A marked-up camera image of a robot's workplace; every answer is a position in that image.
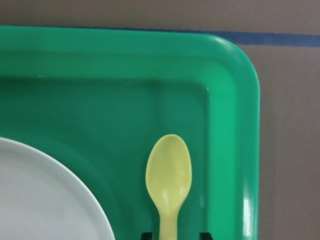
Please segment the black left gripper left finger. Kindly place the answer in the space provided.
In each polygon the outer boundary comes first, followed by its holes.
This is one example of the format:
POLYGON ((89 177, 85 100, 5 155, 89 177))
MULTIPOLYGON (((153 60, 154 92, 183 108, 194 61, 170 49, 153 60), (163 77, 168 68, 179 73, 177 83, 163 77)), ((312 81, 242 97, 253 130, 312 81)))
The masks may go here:
POLYGON ((143 232, 141 234, 141 240, 153 240, 153 233, 152 232, 143 232))

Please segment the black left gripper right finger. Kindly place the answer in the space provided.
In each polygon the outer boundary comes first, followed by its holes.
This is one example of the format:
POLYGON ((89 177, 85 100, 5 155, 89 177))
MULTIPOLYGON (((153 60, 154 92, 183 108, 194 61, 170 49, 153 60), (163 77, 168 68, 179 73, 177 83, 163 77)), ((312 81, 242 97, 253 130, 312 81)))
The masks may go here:
POLYGON ((209 232, 200 232, 199 240, 213 240, 213 237, 209 232))

